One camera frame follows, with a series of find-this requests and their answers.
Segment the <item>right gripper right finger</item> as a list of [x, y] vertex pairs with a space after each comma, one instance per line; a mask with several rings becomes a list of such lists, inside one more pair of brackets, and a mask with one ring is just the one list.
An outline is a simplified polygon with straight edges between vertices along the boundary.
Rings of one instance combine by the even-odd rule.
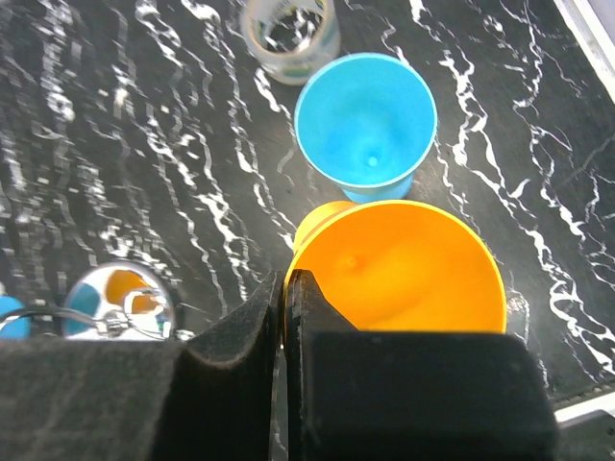
[[542, 377], [513, 336], [359, 330], [296, 270], [285, 358], [293, 460], [556, 457]]

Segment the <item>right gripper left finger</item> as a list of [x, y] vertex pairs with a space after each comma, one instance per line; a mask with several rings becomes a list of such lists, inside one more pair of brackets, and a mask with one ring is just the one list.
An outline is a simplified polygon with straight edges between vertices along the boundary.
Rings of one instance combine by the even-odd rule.
[[283, 276], [182, 341], [5, 340], [5, 460], [264, 460]]

